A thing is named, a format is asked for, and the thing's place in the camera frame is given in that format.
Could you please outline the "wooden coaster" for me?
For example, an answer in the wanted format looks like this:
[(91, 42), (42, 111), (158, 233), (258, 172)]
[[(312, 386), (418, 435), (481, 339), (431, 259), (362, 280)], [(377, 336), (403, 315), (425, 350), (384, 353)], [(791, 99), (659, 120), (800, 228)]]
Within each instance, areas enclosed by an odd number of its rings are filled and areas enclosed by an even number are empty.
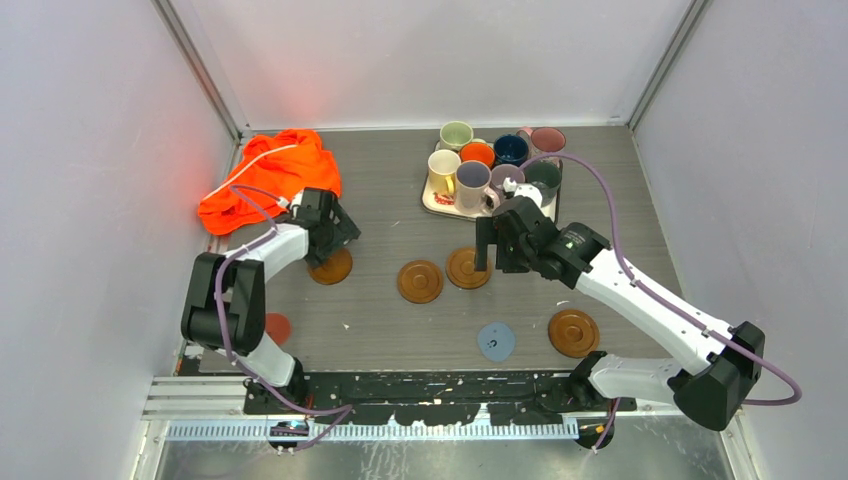
[(353, 269), (353, 257), (347, 248), (342, 248), (318, 267), (309, 267), (309, 276), (318, 284), (334, 285), (345, 280)]
[(445, 267), (448, 279), (458, 288), (477, 289), (485, 285), (492, 276), (493, 266), (488, 262), (486, 269), (476, 269), (476, 249), (461, 247), (454, 250), (446, 260)]
[(425, 304), (441, 294), (444, 274), (433, 262), (413, 260), (399, 270), (396, 285), (401, 297), (408, 302)]
[(600, 343), (600, 330), (594, 319), (576, 309), (554, 314), (548, 322), (547, 331), (553, 348), (569, 358), (584, 358)]

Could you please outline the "blue coaster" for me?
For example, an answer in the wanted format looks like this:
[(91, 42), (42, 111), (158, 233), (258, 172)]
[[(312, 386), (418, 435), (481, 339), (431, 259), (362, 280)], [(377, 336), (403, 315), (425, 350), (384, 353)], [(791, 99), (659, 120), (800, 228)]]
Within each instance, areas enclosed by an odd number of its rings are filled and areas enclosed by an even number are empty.
[(477, 334), (477, 344), (485, 358), (501, 363), (512, 355), (516, 346), (516, 336), (505, 323), (492, 322), (480, 329)]

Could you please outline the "red coaster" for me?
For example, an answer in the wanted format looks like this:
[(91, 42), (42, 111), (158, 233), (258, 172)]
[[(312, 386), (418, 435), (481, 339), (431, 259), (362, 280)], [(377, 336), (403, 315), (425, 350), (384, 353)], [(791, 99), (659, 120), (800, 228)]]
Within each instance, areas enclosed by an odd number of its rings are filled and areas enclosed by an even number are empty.
[(285, 315), (281, 313), (267, 313), (265, 316), (265, 332), (276, 345), (282, 346), (290, 338), (292, 326)]

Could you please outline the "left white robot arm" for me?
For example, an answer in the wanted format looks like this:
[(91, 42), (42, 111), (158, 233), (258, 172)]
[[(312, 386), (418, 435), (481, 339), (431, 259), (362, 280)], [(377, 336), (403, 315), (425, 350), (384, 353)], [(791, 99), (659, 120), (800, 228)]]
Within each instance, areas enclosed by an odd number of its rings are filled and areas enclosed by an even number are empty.
[(361, 232), (330, 190), (306, 188), (285, 207), (264, 235), (195, 258), (180, 329), (185, 340), (219, 350), (267, 381), (271, 403), (294, 413), (306, 403), (307, 387), (296, 379), (300, 362), (266, 331), (266, 284), (299, 261), (333, 283), (344, 279), (352, 265), (346, 246)]

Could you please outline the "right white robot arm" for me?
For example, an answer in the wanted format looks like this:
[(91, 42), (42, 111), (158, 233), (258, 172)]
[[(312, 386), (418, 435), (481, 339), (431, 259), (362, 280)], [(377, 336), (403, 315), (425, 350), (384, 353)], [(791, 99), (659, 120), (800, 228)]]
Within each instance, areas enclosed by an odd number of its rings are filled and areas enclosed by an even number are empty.
[(743, 322), (732, 326), (699, 312), (620, 260), (610, 241), (572, 222), (559, 228), (534, 201), (516, 196), (475, 221), (475, 267), (505, 273), (537, 272), (592, 297), (622, 315), (667, 353), (667, 359), (624, 358), (593, 351), (570, 374), (568, 395), (580, 407), (634, 398), (673, 404), (696, 424), (724, 430), (759, 380), (754, 361), (765, 335)]

